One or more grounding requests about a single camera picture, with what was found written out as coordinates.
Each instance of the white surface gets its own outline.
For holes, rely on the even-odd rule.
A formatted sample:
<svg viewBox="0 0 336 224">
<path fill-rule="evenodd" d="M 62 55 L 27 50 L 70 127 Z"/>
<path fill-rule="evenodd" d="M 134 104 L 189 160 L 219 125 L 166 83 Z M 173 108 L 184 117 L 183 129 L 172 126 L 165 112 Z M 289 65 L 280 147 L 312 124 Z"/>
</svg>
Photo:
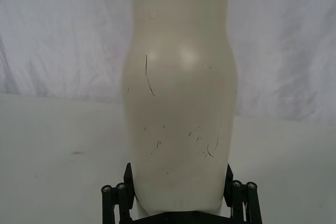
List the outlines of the white surface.
<svg viewBox="0 0 336 224">
<path fill-rule="evenodd" d="M 129 161 L 121 107 L 0 94 L 0 222 L 101 223 Z M 230 164 L 264 223 L 336 222 L 336 127 L 237 117 Z"/>
<path fill-rule="evenodd" d="M 218 25 L 227 0 L 133 6 L 122 92 L 136 196 L 151 215 L 218 212 L 237 100 L 234 56 Z"/>
<path fill-rule="evenodd" d="M 336 124 L 336 0 L 229 0 L 238 115 Z M 0 0 L 0 92 L 120 102 L 131 0 Z"/>
</svg>

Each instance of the wrinkled fabric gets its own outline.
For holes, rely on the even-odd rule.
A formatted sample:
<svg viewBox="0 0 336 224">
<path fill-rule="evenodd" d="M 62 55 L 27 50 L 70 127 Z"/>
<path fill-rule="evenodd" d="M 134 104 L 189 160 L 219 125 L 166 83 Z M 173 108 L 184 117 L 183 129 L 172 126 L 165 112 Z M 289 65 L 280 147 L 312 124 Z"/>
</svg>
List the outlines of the wrinkled fabric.
<svg viewBox="0 0 336 224">
<path fill-rule="evenodd" d="M 0 92 L 120 103 L 131 4 L 0 0 Z M 229 0 L 227 23 L 237 114 L 336 124 L 336 0 Z"/>
</svg>

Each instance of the scratch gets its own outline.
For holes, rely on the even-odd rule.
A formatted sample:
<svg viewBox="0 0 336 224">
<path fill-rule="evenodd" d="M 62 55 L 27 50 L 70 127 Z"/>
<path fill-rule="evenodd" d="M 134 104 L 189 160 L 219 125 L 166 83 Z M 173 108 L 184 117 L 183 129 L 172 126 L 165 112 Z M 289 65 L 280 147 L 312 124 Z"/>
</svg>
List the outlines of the scratch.
<svg viewBox="0 0 336 224">
<path fill-rule="evenodd" d="M 145 75 L 147 76 L 147 55 L 146 55 Z"/>
<path fill-rule="evenodd" d="M 150 89 L 151 92 L 152 92 L 152 95 L 155 96 L 155 94 L 154 94 L 154 92 L 153 92 L 153 90 L 152 90 L 151 84 L 149 83 L 149 79 L 148 79 L 148 77 L 147 77 L 147 83 L 148 83 L 148 87 L 149 87 L 149 89 Z"/>
<path fill-rule="evenodd" d="M 219 140 L 219 137 L 217 138 L 217 143 L 216 143 L 215 150 L 217 150 L 217 146 L 218 146 L 218 140 Z"/>
<path fill-rule="evenodd" d="M 209 152 L 209 145 L 208 145 L 208 147 L 207 147 L 207 150 L 208 150 L 208 154 L 210 155 L 210 157 L 214 158 L 214 156 L 211 155 L 211 153 Z"/>
<path fill-rule="evenodd" d="M 158 148 L 159 145 L 161 145 L 161 141 L 158 141 L 158 143 L 156 144 L 156 148 Z"/>
</svg>

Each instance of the white bottle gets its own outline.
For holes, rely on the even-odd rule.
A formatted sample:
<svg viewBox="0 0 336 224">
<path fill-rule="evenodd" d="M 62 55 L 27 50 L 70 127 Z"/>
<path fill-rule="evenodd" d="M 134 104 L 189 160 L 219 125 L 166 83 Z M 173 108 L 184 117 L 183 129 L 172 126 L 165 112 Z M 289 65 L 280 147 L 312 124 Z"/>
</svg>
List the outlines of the white bottle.
<svg viewBox="0 0 336 224">
<path fill-rule="evenodd" d="M 227 0 L 134 0 L 133 11 L 122 92 L 139 204 L 217 213 L 237 95 Z"/>
</svg>

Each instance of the white table surface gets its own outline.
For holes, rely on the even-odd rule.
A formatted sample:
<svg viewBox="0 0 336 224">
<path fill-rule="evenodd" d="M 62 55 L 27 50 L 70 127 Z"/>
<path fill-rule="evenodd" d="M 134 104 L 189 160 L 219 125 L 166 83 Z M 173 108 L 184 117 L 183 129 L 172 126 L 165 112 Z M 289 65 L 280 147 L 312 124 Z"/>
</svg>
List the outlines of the white table surface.
<svg viewBox="0 0 336 224">
<path fill-rule="evenodd" d="M 101 223 L 128 161 L 121 105 L 0 94 L 0 223 Z M 237 117 L 229 162 L 264 223 L 336 223 L 335 126 Z"/>
</svg>

